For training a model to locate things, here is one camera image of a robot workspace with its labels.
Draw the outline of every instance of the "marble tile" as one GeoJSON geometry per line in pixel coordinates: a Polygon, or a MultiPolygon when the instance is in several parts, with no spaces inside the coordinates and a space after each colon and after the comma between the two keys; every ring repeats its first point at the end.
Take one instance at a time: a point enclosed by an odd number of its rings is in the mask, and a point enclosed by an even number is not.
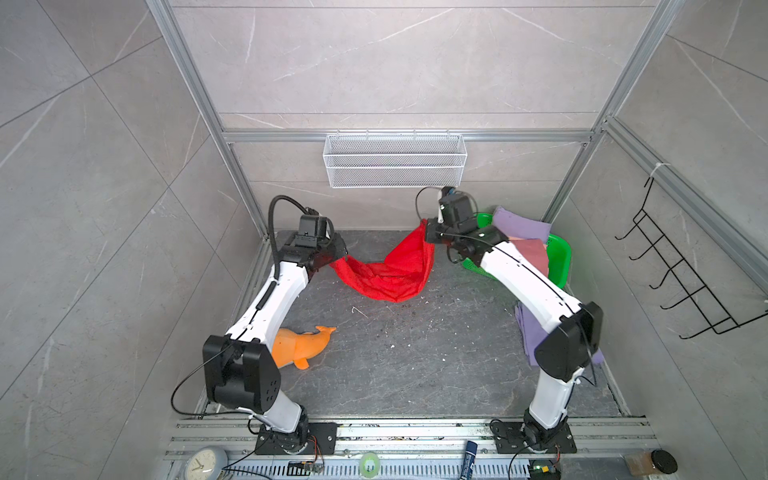
{"type": "Polygon", "coordinates": [[[592,128],[597,112],[515,114],[228,114],[224,128],[592,128]]]}
{"type": "Polygon", "coordinates": [[[619,114],[768,250],[768,82],[665,38],[619,114]]]}
{"type": "Polygon", "coordinates": [[[768,3],[690,0],[669,34],[721,60],[768,78],[768,3]]]}
{"type": "Polygon", "coordinates": [[[234,151],[248,180],[328,183],[322,142],[234,144],[234,151]]]}
{"type": "Polygon", "coordinates": [[[0,392],[165,187],[92,80],[0,128],[0,392]]]}
{"type": "MultiPolygon", "coordinates": [[[[275,195],[289,195],[304,206],[317,209],[339,229],[412,230],[419,224],[414,199],[419,188],[336,188],[328,182],[250,182],[263,208],[275,195]]],[[[481,210],[495,205],[534,219],[547,209],[559,181],[462,182],[460,188],[475,197],[481,210]]],[[[419,197],[422,217],[437,213],[437,198],[425,191],[419,197]]],[[[275,228],[295,229],[298,210],[288,203],[275,207],[275,228]]]]}
{"type": "Polygon", "coordinates": [[[91,73],[161,36],[143,0],[41,0],[91,73]]]}
{"type": "MultiPolygon", "coordinates": [[[[282,7],[282,8],[428,8],[476,7],[477,0],[171,0],[174,7],[282,7]]],[[[581,0],[574,6],[568,0],[484,0],[485,7],[652,7],[654,0],[581,0]]]]}
{"type": "Polygon", "coordinates": [[[0,4],[0,125],[88,72],[35,0],[0,4]]]}
{"type": "MultiPolygon", "coordinates": [[[[230,325],[240,288],[218,257],[210,261],[166,346],[128,416],[99,478],[155,478],[176,420],[168,407],[169,388],[200,364],[200,349],[209,335],[221,335],[230,325]]],[[[193,412],[205,388],[203,373],[187,380],[174,403],[193,412]]]]}
{"type": "Polygon", "coordinates": [[[160,39],[94,76],[167,183],[208,136],[181,73],[160,39]]]}
{"type": "Polygon", "coordinates": [[[260,244],[261,237],[259,237],[259,232],[250,219],[248,209],[240,203],[237,205],[232,220],[230,220],[230,224],[216,248],[216,254],[221,258],[238,285],[243,285],[253,258],[259,251],[260,244]]]}
{"type": "Polygon", "coordinates": [[[240,202],[230,172],[210,137],[170,185],[213,248],[240,202]]]}
{"type": "Polygon", "coordinates": [[[603,309],[600,347],[621,395],[631,414],[648,417],[661,446],[686,465],[678,472],[680,478],[745,478],[681,373],[683,368],[614,264],[615,257],[572,201],[566,202],[552,231],[574,251],[569,281],[574,295],[603,309]]]}
{"type": "MultiPolygon", "coordinates": [[[[758,445],[768,432],[768,406],[760,400],[768,353],[755,345],[768,341],[768,319],[723,335],[704,333],[687,340],[678,336],[695,333],[707,324],[689,300],[672,310],[660,308],[684,298],[684,293],[672,278],[658,290],[649,288],[649,284],[661,281],[666,268],[654,253],[634,262],[628,259],[648,246],[640,234],[634,232],[626,240],[614,238],[629,230],[628,217],[642,203],[646,178],[617,145],[607,142],[592,159],[572,197],[627,279],[741,470],[747,478],[759,477],[765,452],[758,445]]],[[[765,294],[658,186],[651,191],[646,210],[735,318],[744,321],[764,313],[765,294]]],[[[676,272],[684,273],[684,269],[677,268],[676,272]]],[[[722,310],[707,307],[715,305],[708,294],[700,293],[697,299],[715,320],[725,318],[722,310]]]]}
{"type": "Polygon", "coordinates": [[[462,182],[557,180],[573,163],[579,142],[470,142],[462,182]]]}
{"type": "Polygon", "coordinates": [[[98,477],[213,254],[166,190],[0,399],[9,478],[98,477]]]}
{"type": "Polygon", "coordinates": [[[652,10],[174,11],[219,111],[416,114],[598,111],[652,10]]]}

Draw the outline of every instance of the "clock face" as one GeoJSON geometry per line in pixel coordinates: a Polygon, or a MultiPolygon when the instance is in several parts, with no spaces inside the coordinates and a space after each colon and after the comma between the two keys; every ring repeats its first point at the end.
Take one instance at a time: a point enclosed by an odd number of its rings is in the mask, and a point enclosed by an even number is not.
{"type": "Polygon", "coordinates": [[[184,477],[186,480],[215,480],[226,462],[227,457],[223,451],[201,449],[190,458],[184,470],[184,477]]]}

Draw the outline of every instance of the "aluminum frame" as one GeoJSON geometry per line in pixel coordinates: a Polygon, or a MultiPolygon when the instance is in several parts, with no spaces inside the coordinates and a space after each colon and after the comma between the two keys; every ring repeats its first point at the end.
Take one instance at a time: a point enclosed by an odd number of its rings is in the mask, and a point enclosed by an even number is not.
{"type": "Polygon", "coordinates": [[[346,129],[333,130],[322,128],[286,128],[277,129],[253,129],[253,130],[225,130],[224,140],[230,143],[258,143],[258,142],[299,142],[316,141],[324,142],[328,135],[335,134],[460,134],[464,141],[589,141],[592,138],[592,130],[573,128],[554,129],[496,129],[485,130],[478,128],[469,129],[346,129]]]}
{"type": "Polygon", "coordinates": [[[605,130],[614,141],[677,202],[720,248],[741,267],[765,293],[768,293],[768,255],[745,237],[727,215],[720,212],[696,187],[689,184],[675,167],[667,164],[630,128],[616,117],[609,117],[605,130]],[[663,168],[656,168],[662,163],[663,168]]]}
{"type": "MultiPolygon", "coordinates": [[[[501,419],[521,422],[520,418],[501,419]]],[[[376,452],[380,458],[461,458],[467,440],[478,444],[478,457],[510,458],[498,454],[488,427],[491,418],[446,417],[333,417],[310,416],[311,422],[339,424],[336,451],[325,452],[326,459],[349,458],[376,452]]],[[[569,418],[578,452],[570,458],[620,458],[629,452],[658,449],[656,435],[646,418],[569,418]]],[[[258,422],[252,425],[255,429],[258,422]]],[[[178,420],[165,461],[184,460],[205,445],[217,445],[235,455],[253,449],[253,435],[247,430],[247,417],[222,415],[212,419],[178,420]]],[[[299,458],[301,455],[263,455],[265,458],[299,458]]],[[[552,454],[521,453],[518,458],[553,458],[552,454]]]]}
{"type": "Polygon", "coordinates": [[[653,16],[651,16],[648,25],[640,37],[640,41],[632,52],[632,56],[630,56],[629,61],[624,66],[619,80],[616,82],[613,91],[608,96],[608,100],[598,115],[598,119],[595,121],[592,128],[594,136],[589,145],[583,145],[582,149],[579,150],[573,164],[571,164],[571,168],[568,169],[568,173],[565,175],[560,187],[558,187],[558,191],[554,194],[552,202],[550,202],[549,207],[547,207],[547,210],[541,217],[541,221],[547,223],[554,222],[554,219],[562,210],[565,201],[571,195],[576,182],[581,174],[584,173],[584,169],[589,164],[592,154],[605,135],[604,123],[608,117],[613,117],[619,111],[621,105],[629,97],[632,87],[637,83],[637,79],[643,73],[646,65],[648,65],[661,40],[664,39],[664,34],[667,33],[670,25],[672,25],[672,21],[680,11],[680,8],[682,8],[683,3],[685,3],[685,0],[661,0],[657,5],[653,16]]]}
{"type": "Polygon", "coordinates": [[[221,154],[221,157],[224,159],[224,164],[227,166],[227,169],[232,176],[232,180],[235,183],[235,187],[248,209],[253,224],[256,225],[259,235],[263,236],[266,233],[264,216],[259,209],[253,191],[250,189],[250,185],[243,173],[240,162],[237,161],[237,157],[235,157],[232,152],[230,145],[223,138],[223,128],[219,121],[219,116],[214,109],[214,104],[211,101],[207,90],[205,89],[200,73],[195,67],[194,60],[192,59],[187,43],[184,41],[184,37],[181,34],[173,10],[168,5],[167,0],[147,0],[147,5],[154,16],[157,27],[160,29],[163,38],[165,38],[165,41],[168,44],[170,54],[176,61],[176,65],[179,68],[181,77],[184,79],[184,83],[187,84],[187,88],[189,88],[189,91],[192,94],[192,98],[197,105],[197,110],[200,112],[200,116],[202,116],[203,121],[208,127],[210,136],[213,138],[219,154],[221,154]]]}

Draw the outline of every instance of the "purple cloth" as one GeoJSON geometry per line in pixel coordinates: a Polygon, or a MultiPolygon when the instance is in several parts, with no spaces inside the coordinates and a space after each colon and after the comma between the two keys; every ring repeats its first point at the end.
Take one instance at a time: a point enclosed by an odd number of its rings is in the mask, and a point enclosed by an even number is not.
{"type": "MultiPolygon", "coordinates": [[[[533,316],[533,312],[528,309],[521,302],[515,306],[515,318],[520,326],[520,331],[523,334],[523,349],[525,355],[528,356],[528,363],[533,366],[538,366],[534,351],[539,343],[547,338],[547,332],[541,327],[541,324],[533,316]]],[[[605,360],[603,353],[600,349],[592,356],[594,363],[602,363],[605,360]]]]}
{"type": "Polygon", "coordinates": [[[507,211],[504,207],[496,207],[493,213],[493,226],[507,237],[531,239],[538,238],[544,243],[549,240],[551,223],[530,220],[507,211]]]}

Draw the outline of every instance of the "green basket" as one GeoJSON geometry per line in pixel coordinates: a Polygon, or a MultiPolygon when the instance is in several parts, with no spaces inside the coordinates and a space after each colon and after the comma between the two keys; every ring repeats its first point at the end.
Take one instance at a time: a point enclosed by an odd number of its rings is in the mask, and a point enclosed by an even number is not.
{"type": "MultiPolygon", "coordinates": [[[[487,227],[493,220],[492,214],[478,214],[478,228],[487,227]]],[[[568,271],[571,268],[571,246],[557,235],[550,233],[547,239],[547,258],[549,259],[549,275],[547,278],[560,288],[568,282],[568,271]]],[[[469,258],[462,263],[464,268],[496,280],[490,273],[476,266],[469,258]]]]}

